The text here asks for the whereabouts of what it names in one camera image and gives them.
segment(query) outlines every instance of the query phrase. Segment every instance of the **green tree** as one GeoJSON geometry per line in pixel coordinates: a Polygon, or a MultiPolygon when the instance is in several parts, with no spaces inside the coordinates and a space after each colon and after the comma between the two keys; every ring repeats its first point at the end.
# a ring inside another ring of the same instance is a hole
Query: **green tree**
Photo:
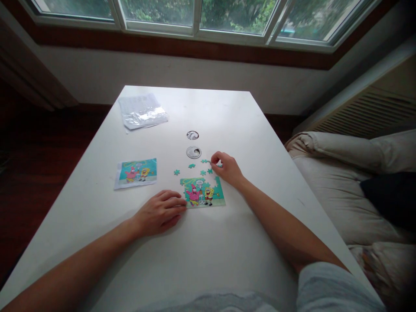
{"type": "Polygon", "coordinates": [[[107,0],[44,0],[53,13],[113,19],[107,0]]]}
{"type": "Polygon", "coordinates": [[[323,40],[352,1],[297,0],[286,24],[293,25],[296,38],[323,40]]]}
{"type": "Polygon", "coordinates": [[[193,0],[122,0],[128,20],[163,24],[192,24],[193,0]]]}
{"type": "Polygon", "coordinates": [[[276,0],[204,0],[201,28],[261,34],[276,0]]]}

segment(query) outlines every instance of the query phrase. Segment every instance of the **shirt sleeve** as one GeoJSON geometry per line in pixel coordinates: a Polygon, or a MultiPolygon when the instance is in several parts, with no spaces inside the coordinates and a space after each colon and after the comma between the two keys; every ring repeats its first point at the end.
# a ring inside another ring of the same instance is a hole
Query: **shirt sleeve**
{"type": "Polygon", "coordinates": [[[326,262],[303,268],[299,275],[298,312],[385,312],[385,306],[352,274],[326,262]]]}

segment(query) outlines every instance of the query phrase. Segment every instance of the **patrick star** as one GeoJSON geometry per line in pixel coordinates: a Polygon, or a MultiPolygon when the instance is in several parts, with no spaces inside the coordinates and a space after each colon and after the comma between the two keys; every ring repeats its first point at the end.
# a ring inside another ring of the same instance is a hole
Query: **patrick star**
{"type": "Polygon", "coordinates": [[[189,195],[189,201],[191,202],[191,206],[199,205],[199,192],[196,190],[195,185],[191,184],[192,192],[186,191],[189,195]]]}
{"type": "Polygon", "coordinates": [[[134,171],[134,167],[131,167],[130,172],[128,171],[124,171],[124,173],[127,174],[127,183],[132,183],[134,182],[134,178],[136,177],[137,171],[134,171]]]}

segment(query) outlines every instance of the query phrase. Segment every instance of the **cartoon character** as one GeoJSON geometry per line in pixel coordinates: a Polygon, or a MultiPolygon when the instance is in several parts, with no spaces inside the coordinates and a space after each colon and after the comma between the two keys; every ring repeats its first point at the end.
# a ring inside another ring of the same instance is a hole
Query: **cartoon character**
{"type": "Polygon", "coordinates": [[[202,180],[196,180],[195,183],[200,189],[202,188],[202,184],[204,184],[204,182],[202,180]]]}
{"type": "Polygon", "coordinates": [[[146,181],[146,177],[149,174],[150,169],[149,168],[143,168],[142,169],[142,173],[140,174],[140,179],[139,181],[141,181],[143,179],[143,181],[146,181]]]}
{"type": "Polygon", "coordinates": [[[202,191],[202,184],[204,184],[204,182],[202,180],[197,180],[195,184],[199,187],[199,204],[202,205],[204,203],[204,192],[202,191]]]}
{"type": "Polygon", "coordinates": [[[131,167],[130,172],[128,171],[124,171],[124,173],[127,174],[127,183],[131,183],[134,182],[134,178],[136,177],[136,174],[138,173],[138,171],[134,171],[134,167],[131,167]]]}
{"type": "Polygon", "coordinates": [[[139,179],[140,179],[140,167],[142,166],[142,164],[141,163],[138,163],[138,164],[136,164],[136,171],[137,171],[137,175],[136,175],[136,178],[134,179],[135,181],[139,181],[139,179]]]}
{"type": "Polygon", "coordinates": [[[212,197],[214,196],[214,189],[213,188],[205,188],[205,204],[208,205],[208,201],[210,201],[209,205],[212,206],[212,197]]]}
{"type": "Polygon", "coordinates": [[[199,190],[199,204],[203,204],[204,203],[204,192],[200,189],[199,190]]]}
{"type": "Polygon", "coordinates": [[[195,185],[191,184],[192,186],[192,192],[186,190],[186,192],[189,195],[189,202],[191,203],[191,206],[193,207],[194,205],[199,205],[199,192],[196,190],[195,185]]]}

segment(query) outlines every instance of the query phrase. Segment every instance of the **window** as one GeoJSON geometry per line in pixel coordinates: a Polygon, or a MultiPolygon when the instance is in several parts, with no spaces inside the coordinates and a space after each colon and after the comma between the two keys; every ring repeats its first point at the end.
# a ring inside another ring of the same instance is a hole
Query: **window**
{"type": "Polygon", "coordinates": [[[332,53],[381,0],[19,0],[36,23],[332,53]]]}

